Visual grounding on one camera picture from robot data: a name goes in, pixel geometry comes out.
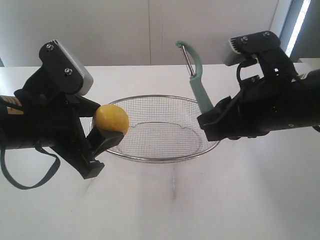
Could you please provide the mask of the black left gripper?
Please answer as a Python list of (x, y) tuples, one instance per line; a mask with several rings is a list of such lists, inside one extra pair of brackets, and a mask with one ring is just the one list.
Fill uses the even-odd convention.
[(84, 179), (95, 178), (104, 164), (95, 159), (117, 146), (124, 138), (119, 131), (94, 126), (85, 135), (80, 119), (93, 117), (99, 103), (58, 89), (41, 67), (14, 93), (20, 114), (13, 116), (14, 149), (35, 148), (55, 153), (55, 162), (44, 176), (50, 179), (60, 166), (60, 158), (74, 167)]

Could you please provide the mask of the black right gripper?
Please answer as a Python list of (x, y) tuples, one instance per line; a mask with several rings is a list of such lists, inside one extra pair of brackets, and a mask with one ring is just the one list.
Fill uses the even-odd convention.
[(238, 64), (239, 92), (197, 117), (209, 141), (256, 138), (304, 126), (302, 93), (293, 62), (280, 48)]

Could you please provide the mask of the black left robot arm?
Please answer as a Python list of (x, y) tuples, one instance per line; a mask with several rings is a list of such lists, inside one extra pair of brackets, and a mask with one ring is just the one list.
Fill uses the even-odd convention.
[(84, 179), (96, 177), (104, 164), (95, 158), (102, 152), (117, 146), (125, 134), (121, 130), (105, 130), (93, 127), (85, 135), (80, 119), (93, 117), (100, 105), (80, 96), (68, 93), (58, 85), (43, 67), (29, 77), (14, 96), (0, 97), (0, 166), (4, 177), (18, 189), (26, 189), (9, 173), (5, 163), (5, 151), (31, 149), (47, 155), (51, 148), (55, 162), (42, 180), (48, 181), (59, 169), (64, 159)]

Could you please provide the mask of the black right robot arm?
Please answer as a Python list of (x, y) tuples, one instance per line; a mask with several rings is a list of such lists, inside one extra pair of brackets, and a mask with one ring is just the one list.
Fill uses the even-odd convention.
[(273, 131), (320, 129), (320, 71), (299, 75), (281, 50), (246, 55), (236, 70), (239, 92), (197, 121), (208, 141), (256, 138)]

